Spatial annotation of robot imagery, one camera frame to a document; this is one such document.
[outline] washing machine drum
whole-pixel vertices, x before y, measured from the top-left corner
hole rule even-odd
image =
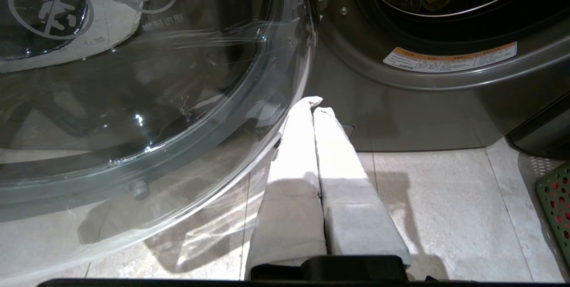
[[[299,99],[314,0],[2,0],[0,277],[171,226]]]

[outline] floor tile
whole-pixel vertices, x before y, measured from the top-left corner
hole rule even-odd
[[[168,230],[92,262],[87,277],[239,279],[248,182]]]
[[[536,196],[536,181],[562,161],[519,153],[501,139],[486,149],[533,280],[568,281],[564,260]]]
[[[84,278],[85,274],[87,273],[88,266],[89,263],[84,263],[77,267],[66,269],[65,271],[51,273],[50,275],[40,275],[38,277],[34,277],[32,279],[25,279],[24,281],[19,281],[19,282],[11,283],[8,281],[0,281],[0,287],[36,287],[40,283],[43,283],[44,281],[48,281],[51,279]]]
[[[275,155],[276,149],[269,151],[267,155],[254,167],[250,172],[250,183],[248,188],[248,208],[246,211],[246,223],[244,230],[244,250],[242,251],[242,268],[240,273],[240,278],[245,278],[246,270],[246,260],[248,259],[249,246],[251,234],[253,234],[253,229],[255,227],[255,219],[257,217],[257,212],[259,206],[261,205],[261,200],[263,198],[263,193],[265,192],[265,185],[267,184],[267,175],[269,174],[269,165],[271,160]]]
[[[374,154],[373,153],[357,153],[360,163],[364,167],[364,171],[368,175],[370,182],[376,189],[376,171],[374,170]]]
[[[532,281],[483,149],[374,156],[413,277]]]

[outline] gray washing machine body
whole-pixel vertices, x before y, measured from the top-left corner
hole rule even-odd
[[[569,92],[570,17],[557,15],[532,30],[478,45],[450,42],[442,51],[446,42],[433,49],[406,45],[394,32],[379,30],[362,1],[328,0],[305,93],[334,108],[356,150],[488,146]],[[507,41],[517,42],[516,56],[471,70],[422,73],[383,63],[397,47],[465,54]]]

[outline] tile grout line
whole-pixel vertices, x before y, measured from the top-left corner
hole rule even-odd
[[[242,236],[242,254],[240,257],[240,276],[238,277],[238,280],[240,280],[242,278],[242,268],[244,267],[244,246],[246,245],[246,222],[248,221],[248,207],[249,207],[249,188],[250,188],[250,184],[251,184],[251,171],[248,173],[248,193],[246,194],[246,210],[245,210],[245,214],[244,214],[244,228],[242,229],[242,232],[244,233]]]
[[[374,151],[372,151],[372,170],[374,171],[374,187],[376,189],[376,194],[378,194],[378,178],[376,178],[376,156]]]
[[[85,271],[85,276],[83,277],[83,279],[87,278],[87,275],[89,274],[89,269],[91,268],[91,261],[89,262],[89,265],[87,265],[87,270]]]
[[[527,265],[527,270],[529,271],[529,275],[531,275],[531,279],[533,283],[535,283],[535,279],[533,277],[533,272],[529,266],[529,261],[527,260],[527,255],[525,255],[525,251],[523,250],[523,246],[521,245],[521,239],[519,239],[519,235],[517,234],[517,229],[515,228],[515,224],[513,224],[513,218],[511,217],[511,213],[509,212],[509,207],[507,206],[507,202],[505,202],[505,196],[503,196],[503,191],[501,190],[501,186],[499,185],[499,180],[497,180],[497,174],[495,174],[495,168],[493,167],[493,163],[491,163],[491,158],[487,153],[487,147],[484,149],[485,156],[487,157],[487,161],[491,166],[491,171],[493,172],[493,177],[495,178],[495,184],[499,189],[499,193],[501,194],[501,199],[503,200],[503,205],[505,206],[505,210],[507,210],[507,215],[509,216],[509,221],[511,222],[511,227],[513,227],[513,231],[515,232],[515,237],[517,238],[517,243],[519,244],[519,248],[521,249],[521,253],[523,254],[523,259],[525,259],[525,265]]]

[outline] green laundry basket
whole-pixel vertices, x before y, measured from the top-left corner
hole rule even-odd
[[[536,183],[536,193],[568,264],[570,264],[569,180],[570,162],[566,162]]]

